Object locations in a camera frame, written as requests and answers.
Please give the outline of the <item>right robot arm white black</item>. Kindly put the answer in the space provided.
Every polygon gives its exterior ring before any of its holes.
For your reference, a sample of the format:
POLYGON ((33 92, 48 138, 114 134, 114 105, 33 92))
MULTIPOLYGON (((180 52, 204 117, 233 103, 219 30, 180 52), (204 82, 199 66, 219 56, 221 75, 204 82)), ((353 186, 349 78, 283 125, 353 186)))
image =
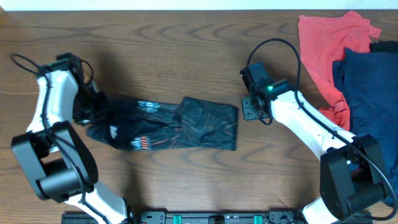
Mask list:
POLYGON ((320 196, 301 210, 304 223, 343 223, 354 218, 389 220, 397 195, 388 181, 379 143, 333 124, 287 80, 244 78, 246 120, 289 128, 320 161, 320 196))

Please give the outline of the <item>black printed jersey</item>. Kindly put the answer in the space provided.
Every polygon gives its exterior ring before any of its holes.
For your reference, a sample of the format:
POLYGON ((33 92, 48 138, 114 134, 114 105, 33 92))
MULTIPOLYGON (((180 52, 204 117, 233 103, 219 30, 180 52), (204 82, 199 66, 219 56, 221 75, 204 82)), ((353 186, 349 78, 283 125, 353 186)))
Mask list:
POLYGON ((122 99, 105 119, 89 126, 95 141, 124 151, 204 147, 236 150, 238 108, 184 97, 180 104, 122 99))

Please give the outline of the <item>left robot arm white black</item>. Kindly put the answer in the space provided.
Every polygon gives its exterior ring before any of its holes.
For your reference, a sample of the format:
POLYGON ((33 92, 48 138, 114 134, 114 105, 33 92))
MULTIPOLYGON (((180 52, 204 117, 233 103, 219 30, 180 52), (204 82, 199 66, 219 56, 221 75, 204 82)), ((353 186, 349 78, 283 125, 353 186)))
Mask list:
POLYGON ((84 78, 87 62, 58 55, 53 63, 33 63, 39 85, 34 117, 24 134, 12 139, 12 151, 35 194, 83 210, 67 223, 139 223, 126 201, 99 181, 95 159, 72 124, 103 121, 108 101, 93 79, 84 78))

